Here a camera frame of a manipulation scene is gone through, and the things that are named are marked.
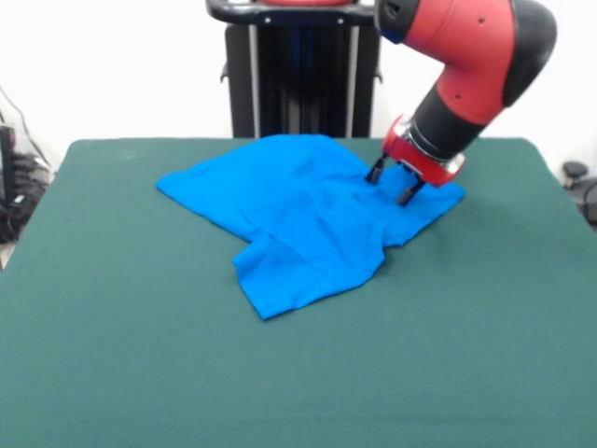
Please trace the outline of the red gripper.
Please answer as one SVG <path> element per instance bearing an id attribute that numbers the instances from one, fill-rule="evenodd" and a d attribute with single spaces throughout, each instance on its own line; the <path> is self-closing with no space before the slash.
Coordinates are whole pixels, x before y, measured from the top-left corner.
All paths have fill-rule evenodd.
<path id="1" fill-rule="evenodd" d="M 365 180 L 376 185 L 383 173 L 388 156 L 415 173 L 419 178 L 397 198 L 399 206 L 406 206 L 427 184 L 436 188 L 452 182 L 465 165 L 465 155 L 458 153 L 446 161 L 435 159 L 419 147 L 411 135 L 414 129 L 408 116 L 400 115 L 382 142 L 382 155 L 373 164 Z"/>

